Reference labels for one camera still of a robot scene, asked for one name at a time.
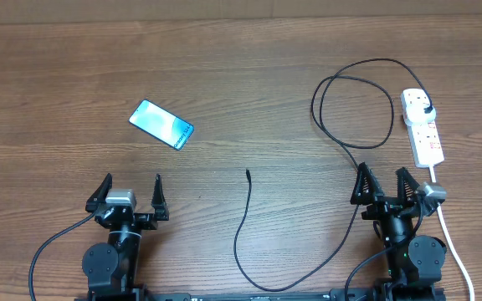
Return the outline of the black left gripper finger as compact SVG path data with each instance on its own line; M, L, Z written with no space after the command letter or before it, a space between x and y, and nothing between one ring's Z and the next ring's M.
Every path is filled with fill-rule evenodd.
M112 175L108 173L100 186L89 197L85 203L85 210L87 212L95 212L100 204L105 203L105 199L109 190L112 188Z
M162 178L156 174L154 191L151 199L151 206L154 209L154 218L157 221L168 221L169 210L162 190Z

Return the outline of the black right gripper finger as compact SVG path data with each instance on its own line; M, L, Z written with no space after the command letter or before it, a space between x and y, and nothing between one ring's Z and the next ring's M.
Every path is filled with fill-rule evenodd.
M351 194L352 205L367 206L383 199L384 192L369 166L362 162L357 168L356 183Z
M419 183L405 167L398 169L396 176L398 201L403 205L413 205L417 201L416 190L419 188Z

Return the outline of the smartphone with light blue screen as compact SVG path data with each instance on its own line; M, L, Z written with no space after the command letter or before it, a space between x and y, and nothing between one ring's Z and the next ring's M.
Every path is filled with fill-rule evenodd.
M194 131L192 124L147 99L140 102L129 122L177 151L183 148Z

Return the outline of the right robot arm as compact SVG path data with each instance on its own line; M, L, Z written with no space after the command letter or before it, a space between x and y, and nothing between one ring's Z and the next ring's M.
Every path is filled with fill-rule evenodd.
M446 244L437 237L418 235L425 217L432 216L445 201L446 190L435 182L418 183L408 169L396 170L397 195L386 196L368 165L357 168L351 204L364 206L361 218L374 222L383 250L361 262L349 275L344 299L444 300L435 288L442 278ZM379 278L370 288L350 289L356 273L377 258L385 257L388 278Z

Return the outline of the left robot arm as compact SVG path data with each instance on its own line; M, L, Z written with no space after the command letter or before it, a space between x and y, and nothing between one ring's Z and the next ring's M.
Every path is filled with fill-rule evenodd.
M134 191L115 189L110 174L87 200L85 210L109 231L108 241L91 246L82 258L88 300L152 299L146 285L136 283L136 272L142 233L169 219L160 175L155 177L151 206L152 213L137 212Z

